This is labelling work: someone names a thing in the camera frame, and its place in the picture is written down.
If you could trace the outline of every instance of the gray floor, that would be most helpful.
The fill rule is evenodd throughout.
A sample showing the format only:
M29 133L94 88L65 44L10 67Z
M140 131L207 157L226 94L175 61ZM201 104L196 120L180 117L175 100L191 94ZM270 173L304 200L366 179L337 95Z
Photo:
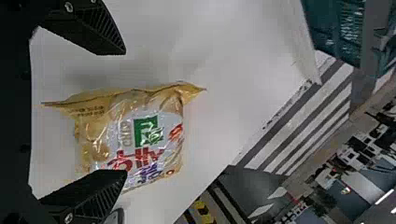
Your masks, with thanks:
M271 209L260 216L262 221L266 221L276 217L283 209L292 204L288 194L275 199L267 199L281 186L286 178L285 175L273 175L257 170L229 166L224 171L224 175L219 177L219 181L247 216L258 207L272 204Z

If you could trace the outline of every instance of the food package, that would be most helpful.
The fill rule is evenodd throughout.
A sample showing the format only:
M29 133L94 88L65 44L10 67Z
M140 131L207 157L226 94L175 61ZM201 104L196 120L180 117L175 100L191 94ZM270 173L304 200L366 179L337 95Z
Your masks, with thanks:
M177 82L153 89L85 91L43 105L75 120L79 170L126 170L125 192L179 171L183 105L202 90Z

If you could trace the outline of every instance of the plastic bag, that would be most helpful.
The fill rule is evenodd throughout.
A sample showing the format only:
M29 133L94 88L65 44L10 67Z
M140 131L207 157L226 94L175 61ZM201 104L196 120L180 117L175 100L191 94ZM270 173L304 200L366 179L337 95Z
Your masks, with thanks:
M183 105L202 90L177 82L147 90L86 91L43 105L75 120L82 172L126 170L125 191L179 171Z

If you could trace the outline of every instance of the striped floor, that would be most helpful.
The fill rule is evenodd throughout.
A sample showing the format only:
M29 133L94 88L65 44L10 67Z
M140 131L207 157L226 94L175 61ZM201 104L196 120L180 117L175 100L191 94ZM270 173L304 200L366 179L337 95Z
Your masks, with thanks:
M249 224L248 217L223 188L212 184L175 224Z
M320 51L317 63L322 85L308 80L249 139L232 165L291 175L347 120L354 68Z

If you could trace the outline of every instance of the green label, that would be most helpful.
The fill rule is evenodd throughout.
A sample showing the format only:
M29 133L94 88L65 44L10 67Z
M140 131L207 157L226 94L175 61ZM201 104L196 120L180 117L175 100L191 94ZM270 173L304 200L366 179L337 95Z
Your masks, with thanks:
M134 146L155 145L163 140L163 128L158 127L158 116L134 119Z

